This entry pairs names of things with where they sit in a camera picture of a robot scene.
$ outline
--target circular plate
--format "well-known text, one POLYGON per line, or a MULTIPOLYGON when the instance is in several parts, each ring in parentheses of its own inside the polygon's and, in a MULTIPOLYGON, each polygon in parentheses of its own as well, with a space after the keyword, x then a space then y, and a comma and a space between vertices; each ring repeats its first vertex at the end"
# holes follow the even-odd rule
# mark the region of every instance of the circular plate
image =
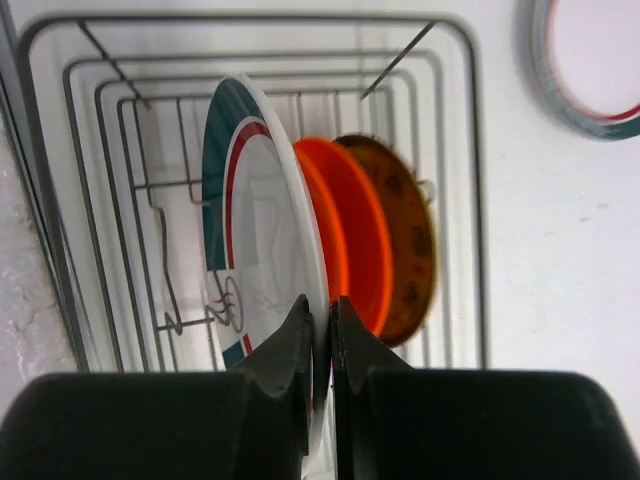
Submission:
POLYGON ((371 180, 349 150, 319 137, 295 144, 326 180, 346 241, 349 299, 362 323, 379 336, 389 315, 393 290, 391 237, 371 180))
POLYGON ((420 328, 434 296, 436 262, 431 214, 413 175, 386 146, 364 135, 346 135, 336 142, 364 167, 387 217, 394 285, 380 340, 395 347, 420 328))
POLYGON ((569 126, 589 136, 621 140, 640 135, 640 104, 617 115, 600 115, 581 105, 563 84, 551 45, 556 5, 557 0, 536 0, 531 19, 533 70, 547 103, 569 126))
POLYGON ((269 100, 244 75, 223 79, 211 99, 202 199, 210 302, 220 305, 218 313, 224 313, 225 305, 231 312, 226 324, 216 322, 227 368, 282 325, 300 294, 307 296, 314 320, 313 455, 329 383, 329 295, 322 244, 293 147, 269 100), (237 289, 221 287, 227 283, 237 289), (244 318, 237 318, 240 312, 244 318))

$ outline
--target red stripe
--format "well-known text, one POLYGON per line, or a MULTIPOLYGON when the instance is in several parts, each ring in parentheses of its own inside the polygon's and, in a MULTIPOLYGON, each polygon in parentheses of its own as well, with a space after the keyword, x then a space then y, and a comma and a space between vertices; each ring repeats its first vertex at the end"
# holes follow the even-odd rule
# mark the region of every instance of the red stripe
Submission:
POLYGON ((231 201, 233 199, 231 193, 233 192, 233 180, 236 176, 236 168, 238 167, 240 153, 247 141, 255 135, 264 135, 265 137, 271 138, 269 129, 267 129, 264 124, 258 122, 248 123, 242 127, 242 130, 238 133, 236 141, 231 149, 231 157, 229 158, 229 172, 227 173, 227 185, 225 189, 227 192, 227 205, 225 208, 225 237, 227 242, 227 263, 229 269, 233 269, 235 263, 233 260, 233 243, 231 243, 231 201))
POLYGON ((251 347, 251 342, 249 341, 249 335, 245 334, 242 337, 242 343, 244 343, 244 349, 247 351, 247 355, 253 352, 253 348, 251 347))

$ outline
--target white surface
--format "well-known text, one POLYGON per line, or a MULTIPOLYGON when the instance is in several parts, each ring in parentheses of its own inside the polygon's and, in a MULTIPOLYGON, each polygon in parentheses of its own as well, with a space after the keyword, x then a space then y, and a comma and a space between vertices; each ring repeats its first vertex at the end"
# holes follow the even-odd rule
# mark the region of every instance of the white surface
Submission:
POLYGON ((27 382, 75 368, 0 119, 0 420, 27 382))
MULTIPOLYGON (((11 3, 20 26, 45 8, 122 8, 130 2, 11 3)), ((393 7, 384 0, 363 0, 358 5, 450 12, 472 25, 482 54, 493 364, 593 377, 615 399, 640 445, 640 380, 633 370, 640 363, 640 137, 596 142, 543 111, 522 74, 517 45, 524 31, 517 12, 522 3, 501 0, 490 9, 471 0, 402 0, 393 7)), ((270 5, 289 6, 285 1, 270 5)), ((310 7, 342 5, 325 0, 310 7)), ((181 3, 179 9, 185 8, 181 3)), ((628 45, 612 54, 635 53, 628 45)))
POLYGON ((609 115, 638 105, 640 2, 558 1, 554 17, 554 56, 571 94, 609 115))

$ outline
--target orange plate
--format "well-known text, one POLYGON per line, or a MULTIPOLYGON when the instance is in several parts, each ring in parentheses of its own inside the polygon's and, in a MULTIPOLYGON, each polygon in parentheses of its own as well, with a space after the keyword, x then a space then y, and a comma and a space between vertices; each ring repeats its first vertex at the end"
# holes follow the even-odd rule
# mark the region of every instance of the orange plate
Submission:
POLYGON ((349 298, 365 326, 378 336, 393 290, 391 237, 380 199, 346 148, 315 137, 299 140, 295 148, 314 162, 335 202, 346 239, 349 298))
POLYGON ((436 248, 431 214, 413 175, 386 146, 364 135, 347 135, 336 142, 366 170, 389 222, 394 285, 380 340, 395 347, 419 330, 433 301, 436 248))
POLYGON ((305 155, 304 151, 294 146, 298 163, 309 188, 311 203, 316 214, 324 262, 327 268, 329 283, 329 300, 335 302, 341 295, 349 295, 349 266, 347 263, 347 243, 344 238, 342 222, 338 215, 338 207, 320 170, 305 155))

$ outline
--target white wall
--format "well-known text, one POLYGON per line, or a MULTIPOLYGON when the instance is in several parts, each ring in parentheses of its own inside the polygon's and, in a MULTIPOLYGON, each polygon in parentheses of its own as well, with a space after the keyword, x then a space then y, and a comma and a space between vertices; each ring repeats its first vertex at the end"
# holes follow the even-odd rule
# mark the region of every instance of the white wall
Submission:
MULTIPOLYGON (((39 0, 12 3, 18 27, 45 8, 39 0)), ((127 3, 112 0, 108 6, 127 3)), ((103 1, 80 0, 50 1, 46 8, 90 4, 105 8, 103 1)), ((312 6, 339 4, 323 0, 312 6)), ((358 2, 360 9, 386 4, 358 2)), ((640 379, 633 370, 640 364, 640 137, 614 143, 586 139, 539 107, 520 66, 519 4, 402 0, 393 2, 393 8, 458 14, 479 41, 494 366, 571 370, 593 377, 614 397, 640 445, 640 379)), ((615 55, 637 54, 625 50, 631 48, 622 45, 615 55)))

